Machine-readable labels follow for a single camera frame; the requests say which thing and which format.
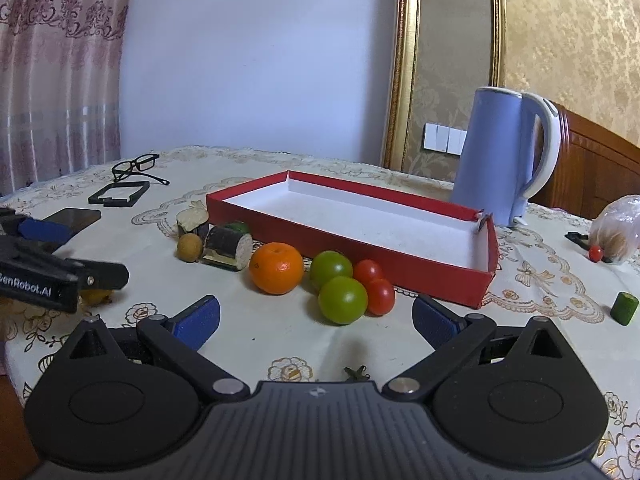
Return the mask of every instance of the triangular cutout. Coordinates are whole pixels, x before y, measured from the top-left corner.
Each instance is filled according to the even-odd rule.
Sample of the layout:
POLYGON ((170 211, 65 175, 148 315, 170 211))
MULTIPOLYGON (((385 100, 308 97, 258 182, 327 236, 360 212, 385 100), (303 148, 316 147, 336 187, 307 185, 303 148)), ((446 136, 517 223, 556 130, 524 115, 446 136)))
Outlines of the triangular cutout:
POLYGON ((69 359, 80 359, 83 357, 95 357, 97 355, 105 355, 107 353, 106 348, 100 341, 97 333, 93 330, 88 330, 82 337, 78 344, 71 352, 69 359))
POLYGON ((540 355, 542 357, 553 357, 555 359, 562 358, 562 353, 554 340, 551 339, 549 332, 546 330, 538 330, 531 345, 531 355, 540 355))

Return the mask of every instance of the blue pitcher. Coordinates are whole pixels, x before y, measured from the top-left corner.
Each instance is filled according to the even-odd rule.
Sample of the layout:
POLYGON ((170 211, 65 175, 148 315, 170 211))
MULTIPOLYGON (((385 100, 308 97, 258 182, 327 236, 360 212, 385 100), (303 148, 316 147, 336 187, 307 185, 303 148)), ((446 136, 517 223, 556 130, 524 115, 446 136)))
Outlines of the blue pitcher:
POLYGON ((548 99, 505 88, 479 88, 450 200, 493 213, 498 225, 524 224, 527 199, 551 177, 559 149, 558 110, 548 99), (536 116, 545 143, 532 176, 536 116))

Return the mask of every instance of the blue gripper pad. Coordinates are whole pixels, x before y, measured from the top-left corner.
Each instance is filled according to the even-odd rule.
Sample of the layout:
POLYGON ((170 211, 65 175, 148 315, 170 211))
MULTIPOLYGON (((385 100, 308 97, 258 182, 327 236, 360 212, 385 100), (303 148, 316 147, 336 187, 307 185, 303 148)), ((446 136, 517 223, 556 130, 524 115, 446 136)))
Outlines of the blue gripper pad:
POLYGON ((430 296, 421 294, 414 300, 414 327, 434 350, 466 328, 463 317, 450 311, 430 296))
POLYGON ((27 240, 52 242, 59 245, 66 244, 73 237, 71 228, 66 225, 25 218, 18 225, 18 232, 27 240))
POLYGON ((215 296, 203 296, 171 318, 172 334, 198 351, 220 326, 220 304, 215 296))

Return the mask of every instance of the curtain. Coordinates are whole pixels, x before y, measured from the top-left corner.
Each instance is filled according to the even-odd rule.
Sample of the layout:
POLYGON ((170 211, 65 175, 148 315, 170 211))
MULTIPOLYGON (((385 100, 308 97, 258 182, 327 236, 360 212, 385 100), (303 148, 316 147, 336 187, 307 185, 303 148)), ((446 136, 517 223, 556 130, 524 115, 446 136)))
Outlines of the curtain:
POLYGON ((0 0, 0 196, 120 156, 129 0, 0 0))

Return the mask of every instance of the gold frame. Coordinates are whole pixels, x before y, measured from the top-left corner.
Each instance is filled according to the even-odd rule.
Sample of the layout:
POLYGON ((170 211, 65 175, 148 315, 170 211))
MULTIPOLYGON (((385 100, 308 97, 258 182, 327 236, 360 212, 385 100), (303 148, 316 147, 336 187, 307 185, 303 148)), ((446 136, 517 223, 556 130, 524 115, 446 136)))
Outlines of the gold frame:
MULTIPOLYGON (((492 45, 489 85, 502 86, 504 81, 504 31, 506 0, 491 0, 492 45)), ((398 0, 398 29, 391 83, 382 166, 402 171, 414 93, 415 65, 418 54, 420 0, 398 0)))

